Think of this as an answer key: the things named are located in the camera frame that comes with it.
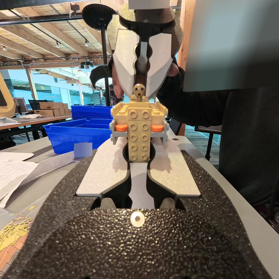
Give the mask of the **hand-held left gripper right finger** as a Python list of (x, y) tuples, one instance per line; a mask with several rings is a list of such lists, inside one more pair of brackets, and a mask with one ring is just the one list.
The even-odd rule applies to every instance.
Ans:
[(179, 141), (168, 140), (163, 145), (161, 140), (152, 140), (154, 157), (148, 166), (148, 177), (152, 184), (149, 190), (166, 190), (173, 197), (199, 197), (200, 191), (190, 172), (186, 160), (178, 147)]

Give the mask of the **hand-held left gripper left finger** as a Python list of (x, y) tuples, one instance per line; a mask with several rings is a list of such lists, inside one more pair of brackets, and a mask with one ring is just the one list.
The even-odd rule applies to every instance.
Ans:
[(119, 138), (115, 145), (110, 139), (100, 145), (76, 191), (77, 196), (101, 196), (126, 178), (128, 162), (123, 150), (127, 143), (126, 138)]

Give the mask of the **tan and orange brick model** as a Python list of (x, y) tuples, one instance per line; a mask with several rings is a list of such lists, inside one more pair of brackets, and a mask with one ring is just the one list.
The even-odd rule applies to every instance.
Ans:
[(150, 103), (145, 91), (143, 84), (136, 84), (130, 102), (120, 102), (110, 110), (111, 141), (115, 145), (119, 137), (127, 138), (130, 162), (149, 161), (152, 137), (161, 138), (163, 144), (168, 140), (168, 109), (159, 102)]

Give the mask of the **person's right forearm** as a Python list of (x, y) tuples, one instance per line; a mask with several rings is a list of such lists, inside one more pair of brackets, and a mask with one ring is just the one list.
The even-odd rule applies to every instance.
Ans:
[(157, 98), (180, 123), (190, 126), (219, 126), (222, 124), (229, 90), (184, 92), (185, 71), (172, 63)]

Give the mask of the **grey desk monitor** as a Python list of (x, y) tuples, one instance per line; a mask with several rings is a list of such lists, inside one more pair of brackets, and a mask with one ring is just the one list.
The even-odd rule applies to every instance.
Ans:
[(23, 97), (14, 97), (13, 100), (15, 103), (15, 114), (22, 115), (28, 113), (28, 108)]

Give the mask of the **person's right hand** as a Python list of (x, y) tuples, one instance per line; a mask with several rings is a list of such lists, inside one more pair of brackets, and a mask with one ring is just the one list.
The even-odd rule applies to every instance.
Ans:
[[(109, 65), (111, 67), (112, 83), (113, 83), (115, 95), (117, 98), (121, 99), (124, 96), (125, 91), (121, 87), (121, 84), (117, 76), (117, 71), (112, 59)], [(178, 65), (175, 62), (172, 63), (169, 73), (164, 83), (162, 84), (162, 87), (158, 91), (158, 96), (164, 96), (164, 94), (167, 94), (167, 90), (171, 89), (172, 87), (175, 90), (177, 90), (182, 84), (183, 75), (184, 75), (183, 69), (178, 67)]]

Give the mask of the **black pole with ribbed disc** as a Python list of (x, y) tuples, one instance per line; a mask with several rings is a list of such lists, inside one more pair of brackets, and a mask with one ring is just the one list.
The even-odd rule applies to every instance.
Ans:
[[(101, 72), (108, 69), (107, 67), (107, 45), (106, 45), (106, 30), (109, 22), (112, 19), (113, 14), (116, 14), (115, 10), (110, 8), (109, 6), (103, 4), (89, 4), (85, 6), (82, 10), (82, 16), (85, 23), (95, 29), (101, 31), (101, 40), (102, 40), (102, 51), (103, 51), (103, 65), (100, 68)], [(93, 88), (95, 88), (95, 84), (97, 80), (94, 80), (96, 75), (93, 74), (93, 70), (90, 74), (90, 80), (92, 83)], [(105, 101), (106, 106), (113, 106), (111, 105), (111, 97), (110, 97), (110, 90), (109, 90), (109, 80), (108, 74), (105, 74), (104, 77), (101, 79), (105, 79)]]

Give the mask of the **grey paper sheet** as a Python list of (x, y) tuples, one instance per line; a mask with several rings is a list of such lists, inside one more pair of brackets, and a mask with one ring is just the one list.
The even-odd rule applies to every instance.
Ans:
[(74, 157), (74, 151), (72, 151), (39, 162), (36, 168), (21, 182), (19, 186), (74, 162)]

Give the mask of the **stacked blue plastic bins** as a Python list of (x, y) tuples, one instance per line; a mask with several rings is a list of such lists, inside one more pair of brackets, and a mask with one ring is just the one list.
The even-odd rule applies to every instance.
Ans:
[(74, 105), (71, 106), (72, 118), (73, 120), (79, 119), (113, 119), (110, 110), (112, 107), (107, 106), (81, 106)]

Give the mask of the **wooden table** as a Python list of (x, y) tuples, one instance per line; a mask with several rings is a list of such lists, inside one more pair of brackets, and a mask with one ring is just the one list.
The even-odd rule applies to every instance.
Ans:
[(21, 119), (16, 118), (16, 123), (12, 123), (9, 125), (0, 126), (0, 130), (10, 129), (14, 127), (22, 127), (22, 126), (28, 126), (28, 125), (35, 125), (40, 123), (53, 123), (57, 120), (63, 120), (72, 118), (72, 115), (63, 115), (63, 116), (53, 116), (53, 117), (39, 117), (39, 118), (33, 118), (33, 119)]

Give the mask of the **stack of cardboard boxes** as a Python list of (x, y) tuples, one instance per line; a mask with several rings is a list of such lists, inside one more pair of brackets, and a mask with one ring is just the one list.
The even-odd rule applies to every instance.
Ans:
[(39, 109), (34, 109), (33, 112), (46, 117), (72, 115), (68, 104), (61, 102), (39, 102)]

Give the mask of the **plain white paper sheet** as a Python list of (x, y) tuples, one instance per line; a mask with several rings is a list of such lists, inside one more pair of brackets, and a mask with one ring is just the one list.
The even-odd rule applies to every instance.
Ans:
[(25, 161), (33, 156), (33, 153), (0, 152), (0, 161)]

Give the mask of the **clear acrylic stand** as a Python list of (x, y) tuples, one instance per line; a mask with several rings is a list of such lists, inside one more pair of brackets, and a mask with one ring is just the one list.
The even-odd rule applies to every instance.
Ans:
[(16, 123), (18, 122), (14, 119), (10, 119), (7, 117), (0, 117), (0, 126), (14, 125)]

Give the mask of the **tan cardboard piece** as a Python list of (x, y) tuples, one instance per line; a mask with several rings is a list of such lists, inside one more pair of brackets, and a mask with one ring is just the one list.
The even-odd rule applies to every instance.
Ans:
[(14, 99), (0, 74), (0, 117), (13, 118), (15, 115)]

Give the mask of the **wooden post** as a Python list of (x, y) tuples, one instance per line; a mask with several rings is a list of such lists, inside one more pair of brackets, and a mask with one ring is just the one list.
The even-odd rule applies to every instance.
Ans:
[(183, 41), (178, 52), (177, 63), (183, 69), (186, 66), (195, 3), (196, 0), (182, 0), (180, 25), (183, 30)]

